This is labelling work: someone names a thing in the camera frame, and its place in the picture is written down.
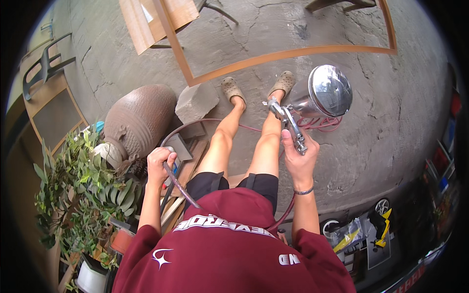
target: maroon hoodie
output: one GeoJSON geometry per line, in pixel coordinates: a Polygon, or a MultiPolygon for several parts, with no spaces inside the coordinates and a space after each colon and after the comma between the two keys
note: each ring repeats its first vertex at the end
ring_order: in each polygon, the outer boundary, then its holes
{"type": "Polygon", "coordinates": [[[198,203],[164,237],[138,230],[113,292],[355,292],[324,236],[301,229],[293,249],[261,228],[275,219],[255,191],[218,190],[198,203]]]}

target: spray gun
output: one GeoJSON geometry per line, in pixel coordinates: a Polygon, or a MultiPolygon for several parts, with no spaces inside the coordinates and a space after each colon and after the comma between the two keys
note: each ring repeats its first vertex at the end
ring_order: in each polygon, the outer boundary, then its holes
{"type": "Polygon", "coordinates": [[[292,135],[295,149],[304,156],[308,147],[292,114],[305,118],[342,116],[352,105],[352,89],[340,70],[332,65],[321,65],[293,86],[290,102],[287,106],[280,106],[277,99],[272,97],[262,103],[283,122],[283,127],[292,135]]]}

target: white pot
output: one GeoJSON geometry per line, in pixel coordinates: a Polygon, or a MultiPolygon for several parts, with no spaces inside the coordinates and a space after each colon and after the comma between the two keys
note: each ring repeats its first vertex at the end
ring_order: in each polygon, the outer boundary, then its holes
{"type": "Polygon", "coordinates": [[[103,293],[106,286],[106,276],[92,270],[87,262],[83,261],[76,285],[85,293],[103,293]]]}

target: concrete floor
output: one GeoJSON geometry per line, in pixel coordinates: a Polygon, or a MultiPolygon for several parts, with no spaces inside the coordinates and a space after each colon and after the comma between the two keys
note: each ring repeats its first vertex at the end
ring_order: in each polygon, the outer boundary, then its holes
{"type": "MultiPolygon", "coordinates": [[[[378,8],[344,14],[338,4],[313,14],[303,0],[211,0],[240,23],[235,26],[213,10],[178,34],[195,76],[230,63],[307,45],[388,46],[378,8]]],[[[261,128],[262,106],[276,75],[292,71],[303,78],[317,65],[337,66],[348,77],[354,101],[332,133],[311,130],[321,145],[315,168],[320,213],[374,201],[418,176],[424,159],[441,137],[449,109],[451,85],[444,44],[430,19],[413,0],[389,1],[398,55],[331,53],[269,62],[239,70],[236,78],[248,100],[241,123],[261,128]]],[[[164,83],[177,95],[187,86],[170,49],[149,49],[137,56],[118,0],[58,0],[53,32],[72,38],[59,43],[70,89],[88,122],[104,118],[110,107],[140,86],[164,83]]],[[[220,82],[211,80],[223,97],[220,82]]],[[[207,116],[223,118],[232,106],[221,98],[207,116]]],[[[206,125],[213,132],[216,125],[206,125]]],[[[229,174],[244,173],[259,133],[240,129],[233,144],[229,174]]],[[[278,211],[290,202],[292,185],[280,164],[278,211]]]]}

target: air hose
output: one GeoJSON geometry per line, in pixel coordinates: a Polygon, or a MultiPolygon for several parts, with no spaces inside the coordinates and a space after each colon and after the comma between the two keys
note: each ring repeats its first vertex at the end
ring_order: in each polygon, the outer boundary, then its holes
{"type": "MultiPolygon", "coordinates": [[[[189,125],[192,125],[192,124],[195,124],[195,123],[199,123],[199,122],[204,122],[204,121],[218,121],[218,122],[221,122],[222,119],[218,119],[218,118],[205,118],[205,119],[199,119],[199,120],[196,120],[196,121],[193,121],[193,122],[190,122],[188,124],[184,124],[182,126],[179,126],[178,128],[176,128],[175,130],[173,130],[170,134],[168,134],[168,136],[163,140],[163,142],[161,143],[161,147],[164,147],[167,143],[167,141],[173,136],[175,135],[176,133],[180,132],[181,130],[183,130],[184,128],[186,128],[187,126],[189,125]]],[[[306,126],[305,129],[315,129],[315,128],[323,128],[323,127],[327,127],[327,126],[335,126],[334,129],[330,130],[330,131],[333,131],[335,130],[341,119],[337,119],[337,118],[334,118],[333,121],[329,121],[329,118],[324,118],[323,121],[321,121],[321,123],[319,124],[319,126],[317,127],[314,127],[312,128],[311,125],[318,122],[319,119],[317,120],[311,120],[310,122],[308,123],[305,123],[303,125],[299,125],[300,127],[303,127],[303,126],[306,126]]],[[[243,125],[243,124],[239,124],[239,126],[243,127],[243,128],[246,128],[246,129],[250,129],[250,130],[253,130],[253,131],[258,131],[258,132],[262,132],[260,129],[257,129],[257,128],[253,128],[253,127],[249,127],[249,126],[246,126],[246,125],[243,125]]],[[[190,194],[182,187],[181,183],[177,180],[177,178],[175,177],[175,175],[173,174],[173,171],[171,170],[171,168],[168,166],[168,163],[165,161],[163,162],[163,167],[164,169],[166,170],[166,172],[168,173],[168,176],[169,178],[171,178],[171,181],[174,183],[174,186],[177,187],[177,189],[181,192],[181,194],[186,198],[186,200],[191,204],[193,205],[195,208],[197,209],[201,209],[202,207],[196,203],[196,201],[190,196],[190,194]]],[[[267,231],[269,231],[271,234],[273,235],[276,235],[276,230],[277,228],[279,227],[280,224],[282,224],[282,222],[285,220],[285,218],[289,215],[289,213],[291,212],[291,210],[293,209],[293,205],[295,203],[295,194],[293,193],[293,196],[292,196],[292,200],[290,202],[290,205],[288,205],[288,208],[287,210],[285,211],[285,213],[283,214],[283,216],[277,221],[275,222],[275,224],[273,224],[272,226],[268,227],[267,228],[267,231]]]]}

